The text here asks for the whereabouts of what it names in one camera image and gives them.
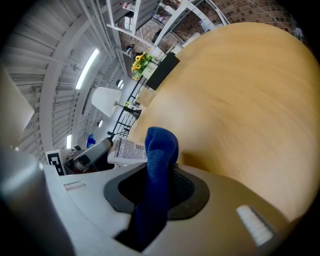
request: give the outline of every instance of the metal railing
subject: metal railing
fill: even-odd
[[[136,83],[135,87],[133,88],[129,98],[127,99],[127,102],[132,102],[130,107],[132,110],[137,110],[139,108],[140,104],[136,102],[136,98],[141,88],[146,87],[147,89],[149,89],[149,86],[146,85],[146,82],[147,82],[147,79],[145,77],[140,78],[140,80]],[[113,128],[113,131],[108,132],[108,134],[128,137],[130,129],[132,125],[135,123],[135,121],[136,119],[132,114],[122,109],[118,117],[118,120],[116,121],[116,124]]]

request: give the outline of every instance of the white ceiling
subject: white ceiling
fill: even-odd
[[[100,2],[106,10],[106,2]],[[90,11],[89,1],[85,4]],[[117,34],[110,35],[112,45],[114,36]],[[90,75],[76,90],[81,70],[96,48],[100,52]],[[90,100],[86,101],[90,88],[117,89],[116,81],[124,76],[117,55],[110,52],[104,50],[78,0],[39,1],[26,13],[2,52],[9,74],[35,110],[20,150],[45,162],[45,151],[64,148],[67,135],[72,134],[72,144],[86,140],[91,125],[102,117]]]

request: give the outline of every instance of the wooden table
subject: wooden table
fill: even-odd
[[[301,216],[319,187],[319,65],[295,37],[236,23],[196,39],[129,137],[173,132],[178,163],[231,177]]]

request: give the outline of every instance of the white wall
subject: white wall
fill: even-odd
[[[120,105],[124,105],[126,103],[135,85],[137,84],[137,81],[133,80],[130,77],[124,76],[122,77],[122,79],[123,79],[124,86],[122,88],[122,95],[119,100]],[[111,118],[104,115],[102,117],[103,123],[100,128],[96,124],[93,124],[92,130],[90,130],[90,133],[93,133],[93,137],[97,142],[106,137],[109,137],[107,132],[113,131],[117,123],[117,120],[119,118],[119,115],[121,114],[121,111],[122,111],[122,107],[117,106]]]

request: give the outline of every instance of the blue towel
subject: blue towel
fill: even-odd
[[[163,128],[146,133],[147,177],[141,202],[135,208],[135,226],[140,248],[145,248],[165,227],[169,210],[169,163],[178,159],[178,140]]]

